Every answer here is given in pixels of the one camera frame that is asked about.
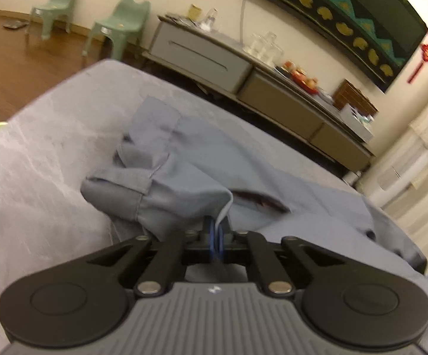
brown drawer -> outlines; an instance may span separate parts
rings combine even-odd
[[[366,149],[361,148],[328,123],[324,123],[309,142],[353,172],[364,169],[372,156]]]
[[[323,123],[314,110],[301,102],[302,99],[297,99],[256,71],[251,74],[238,99],[305,139],[309,139]]]

red fruit tray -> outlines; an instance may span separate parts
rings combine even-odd
[[[304,89],[309,94],[318,94],[319,91],[317,89],[309,88],[306,83],[296,77],[295,74],[291,74],[291,80],[293,80],[296,84],[298,84],[302,89]]]

silver screw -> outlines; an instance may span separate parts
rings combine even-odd
[[[161,291],[161,285],[158,282],[141,282],[137,289],[144,295],[151,295]]]
[[[293,286],[288,282],[271,282],[268,284],[268,289],[272,293],[290,293],[293,290]]]

gray marble table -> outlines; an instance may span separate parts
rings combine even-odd
[[[85,202],[79,188],[88,173],[111,161],[147,96],[219,126],[276,168],[353,191],[223,109],[139,70],[104,61],[45,93],[0,131],[0,293],[23,275],[111,244],[109,219]],[[0,349],[7,343],[0,327]]]

television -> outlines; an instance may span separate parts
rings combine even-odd
[[[342,50],[386,92],[428,32],[407,0],[268,0]]]

